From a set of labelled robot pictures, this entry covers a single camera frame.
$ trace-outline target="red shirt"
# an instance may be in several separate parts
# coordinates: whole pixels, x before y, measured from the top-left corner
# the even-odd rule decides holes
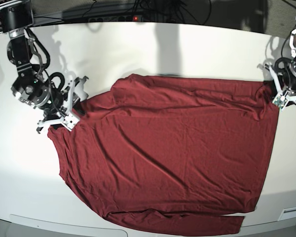
[[[60,175],[102,218],[184,236],[239,232],[265,180],[278,109],[263,82],[131,75],[49,130]]]

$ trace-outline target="white table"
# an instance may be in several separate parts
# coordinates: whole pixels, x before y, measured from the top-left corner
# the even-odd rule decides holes
[[[73,24],[34,32],[51,55],[48,72],[62,72],[66,79],[88,76],[85,89],[90,96],[132,73],[269,79],[259,64],[278,58],[283,42],[238,30],[155,23]],[[0,35],[0,219],[43,229],[55,230],[53,223],[59,223],[120,229],[129,237],[156,236],[101,219],[65,185],[53,143],[46,132],[36,133],[42,111],[20,103],[10,90],[17,72],[6,56],[8,42],[7,35]],[[294,206],[296,107],[291,106],[280,114],[262,194],[256,210],[244,214],[243,226],[277,221],[284,208]],[[72,228],[64,232],[85,234]],[[99,236],[92,229],[88,235]]]

